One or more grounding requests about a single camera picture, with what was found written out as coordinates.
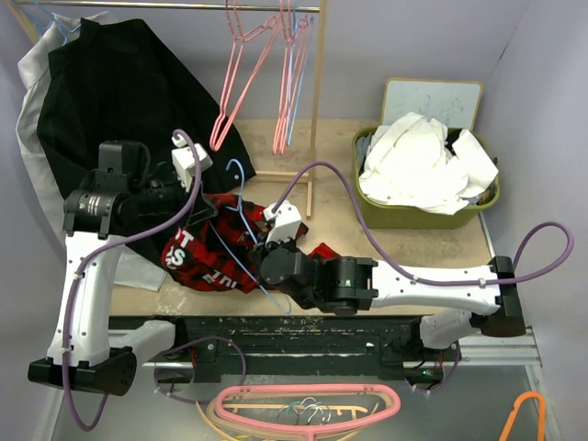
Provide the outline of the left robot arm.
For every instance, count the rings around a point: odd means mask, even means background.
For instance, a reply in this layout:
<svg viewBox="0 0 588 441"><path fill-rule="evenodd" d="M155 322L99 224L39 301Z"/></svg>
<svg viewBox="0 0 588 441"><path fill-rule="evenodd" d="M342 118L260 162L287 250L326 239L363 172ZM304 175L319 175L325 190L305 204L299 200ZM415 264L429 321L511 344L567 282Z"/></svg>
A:
<svg viewBox="0 0 588 441"><path fill-rule="evenodd" d="M59 389L125 395L138 365L163 354L186 355L189 339L176 320L151 319L119 338L108 336L119 259L130 238L155 234L145 220L169 228L202 204L200 174L212 161L204 148L173 140L171 160L152 169L140 142L107 141L98 166L65 200L66 274L59 319L45 357L28 365L28 380Z"/></svg>

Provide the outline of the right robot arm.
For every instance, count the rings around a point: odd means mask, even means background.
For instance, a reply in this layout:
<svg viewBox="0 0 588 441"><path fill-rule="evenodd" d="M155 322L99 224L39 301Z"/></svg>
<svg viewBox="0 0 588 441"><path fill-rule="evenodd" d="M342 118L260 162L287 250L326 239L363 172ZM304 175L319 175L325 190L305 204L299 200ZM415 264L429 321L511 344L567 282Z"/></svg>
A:
<svg viewBox="0 0 588 441"><path fill-rule="evenodd" d="M526 332L511 262L495 258L470 268L394 268L367 257L303 253L290 239L260 243L250 253L258 281L290 296L303 310L353 316L389 306L437 307L409 336L410 352L429 359L457 340L481 333L507 338Z"/></svg>

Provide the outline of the blue wire hanger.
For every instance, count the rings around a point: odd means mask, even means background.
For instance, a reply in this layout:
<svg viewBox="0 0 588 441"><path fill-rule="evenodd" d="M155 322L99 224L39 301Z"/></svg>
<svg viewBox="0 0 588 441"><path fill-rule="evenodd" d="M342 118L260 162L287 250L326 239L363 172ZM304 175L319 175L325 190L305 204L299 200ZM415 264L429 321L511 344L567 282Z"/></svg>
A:
<svg viewBox="0 0 588 441"><path fill-rule="evenodd" d="M243 191L244 191L244 184L245 184L245 173L244 173L244 169L243 169L243 165L241 164L241 162L236 159L236 158L232 158L228 164L226 165L225 170L228 171L233 165L235 165L238 169L238 174L236 175L237 178L240 181L240 185L239 185L239 192L238 192L238 196L237 196L237 203L235 207L228 207L228 210L236 212L239 217L241 218L242 222L243 222L243 226L245 227L246 231L249 233L249 236L251 237L251 239L253 240L254 244L257 244L257 239L254 236L254 232L251 228L251 226L249 225L248 220L246 219L244 212L243 212ZM273 295L270 294L269 291L264 288L262 285L260 285L256 279L256 277L248 270L247 266L237 257L237 255L233 252L233 250L230 248L230 246L224 242L224 240L222 239L221 235L218 233L218 231L215 229L214 226L210 226L210 228L212 229L212 231L214 232L214 234L216 235L217 239L219 240L220 244L224 247L225 251L229 254L229 256L232 258L232 260L237 264L238 267L240 267L242 269L242 271L261 289L261 291L278 307L278 309L280 310L280 312L285 315L285 316L290 316L292 313L292 303L290 300L287 300L287 308L284 308L279 301L277 300L277 298Z"/></svg>

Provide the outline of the red black plaid shirt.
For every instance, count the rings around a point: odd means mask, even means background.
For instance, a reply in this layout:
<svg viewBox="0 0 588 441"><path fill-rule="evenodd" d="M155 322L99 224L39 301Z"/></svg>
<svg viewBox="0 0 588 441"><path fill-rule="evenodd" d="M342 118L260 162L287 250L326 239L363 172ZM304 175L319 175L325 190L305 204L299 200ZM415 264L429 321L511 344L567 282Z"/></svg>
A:
<svg viewBox="0 0 588 441"><path fill-rule="evenodd" d="M234 194L210 198L218 215L196 226L179 228L164 246L161 263L174 281L196 291L237 289L249 293L257 288L247 275L254 272L249 260L254 249L250 234L270 229L264 208L245 200L241 217Z"/></svg>

